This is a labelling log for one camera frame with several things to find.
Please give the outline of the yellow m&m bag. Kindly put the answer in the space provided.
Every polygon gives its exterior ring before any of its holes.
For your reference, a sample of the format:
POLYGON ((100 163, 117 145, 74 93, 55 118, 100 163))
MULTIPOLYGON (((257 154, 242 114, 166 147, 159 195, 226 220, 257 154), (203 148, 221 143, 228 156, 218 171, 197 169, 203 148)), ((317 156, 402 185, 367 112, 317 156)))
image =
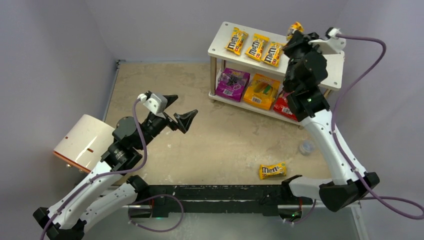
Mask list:
POLYGON ((253 35, 251 45, 244 54, 257 62, 260 62, 262 60, 264 46, 269 42, 269 40, 270 39, 267 36, 255 33, 253 35))
POLYGON ((286 44, 272 41, 262 56, 262 62, 273 67, 279 67, 281 53, 286 44))
POLYGON ((258 176, 260 180, 264 180, 274 176, 287 175, 287 167, 285 162, 280 162, 272 165, 261 164, 258 169, 258 176))
POLYGON ((238 27, 234 27, 231 37, 224 48, 237 56, 240 56, 244 42, 248 36, 249 34, 247 32, 240 30, 238 27))
POLYGON ((286 33, 286 40, 289 41, 293 37, 295 32, 303 32, 303 31, 304 31, 304 28, 302 24, 296 21, 288 28, 286 33))

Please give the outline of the red candy bag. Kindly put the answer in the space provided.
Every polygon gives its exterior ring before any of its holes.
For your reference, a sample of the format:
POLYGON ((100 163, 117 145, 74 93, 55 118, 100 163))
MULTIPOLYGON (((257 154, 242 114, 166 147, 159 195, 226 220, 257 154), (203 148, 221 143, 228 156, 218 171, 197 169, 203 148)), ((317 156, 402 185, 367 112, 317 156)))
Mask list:
POLYGON ((278 113, 278 114, 280 114, 280 115, 282 115, 282 116, 284 116, 286 118, 289 118, 289 119, 291 119, 291 120, 293 120, 295 122, 298 122, 296 116, 291 112, 291 110, 289 108, 287 98, 285 96, 283 96, 283 95, 280 95, 277 98, 277 100, 276 100, 276 102, 275 102, 275 104, 273 106, 273 110, 276 113, 278 113))

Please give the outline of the orange candy bag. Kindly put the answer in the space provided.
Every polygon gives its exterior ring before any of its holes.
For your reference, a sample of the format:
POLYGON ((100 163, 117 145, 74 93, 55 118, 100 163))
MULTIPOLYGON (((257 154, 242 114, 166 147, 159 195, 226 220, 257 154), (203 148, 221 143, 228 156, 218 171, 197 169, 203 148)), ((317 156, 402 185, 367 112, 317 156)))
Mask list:
POLYGON ((270 110, 280 88, 280 81, 256 73, 243 95, 243 101, 263 110, 270 110))

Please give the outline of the purple candy bag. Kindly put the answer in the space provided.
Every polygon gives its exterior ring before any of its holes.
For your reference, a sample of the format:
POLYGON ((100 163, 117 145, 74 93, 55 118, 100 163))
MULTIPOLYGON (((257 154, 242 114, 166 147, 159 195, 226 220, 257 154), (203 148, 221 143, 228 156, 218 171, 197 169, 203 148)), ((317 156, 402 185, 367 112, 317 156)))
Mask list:
POLYGON ((218 78, 215 94, 240 102, 249 79, 250 73, 248 72, 225 68, 218 78))

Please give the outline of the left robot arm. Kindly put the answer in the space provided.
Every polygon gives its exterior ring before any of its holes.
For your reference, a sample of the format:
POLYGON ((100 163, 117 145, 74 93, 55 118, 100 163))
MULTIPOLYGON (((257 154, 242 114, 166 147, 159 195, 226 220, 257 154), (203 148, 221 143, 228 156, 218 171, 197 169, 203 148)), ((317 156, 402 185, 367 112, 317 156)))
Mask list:
POLYGON ((143 122, 135 113, 121 118, 115 127, 83 115, 54 148, 54 155, 86 173, 65 197, 50 207, 40 207, 33 217, 51 240, 80 240, 100 220, 131 204, 154 206, 157 196, 135 171, 147 162, 148 144, 162 130, 186 133, 197 110, 170 116, 166 108, 178 96, 147 91, 136 104, 148 115, 143 122))

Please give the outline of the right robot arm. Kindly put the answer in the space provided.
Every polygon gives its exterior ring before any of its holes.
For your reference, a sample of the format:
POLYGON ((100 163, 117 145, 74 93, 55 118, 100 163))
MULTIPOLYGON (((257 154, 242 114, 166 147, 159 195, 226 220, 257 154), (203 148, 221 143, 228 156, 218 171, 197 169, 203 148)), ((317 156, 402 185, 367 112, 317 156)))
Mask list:
POLYGON ((283 47, 289 58, 283 90, 290 111, 317 143, 331 174, 330 179, 312 179, 295 175, 281 183, 284 198, 306 197, 321 201, 327 209, 337 212, 362 199, 368 188, 374 188, 380 179, 367 170, 350 151, 344 138, 336 137, 337 126, 332 124, 333 114, 319 84, 328 77, 327 60, 315 33, 293 32, 283 47))

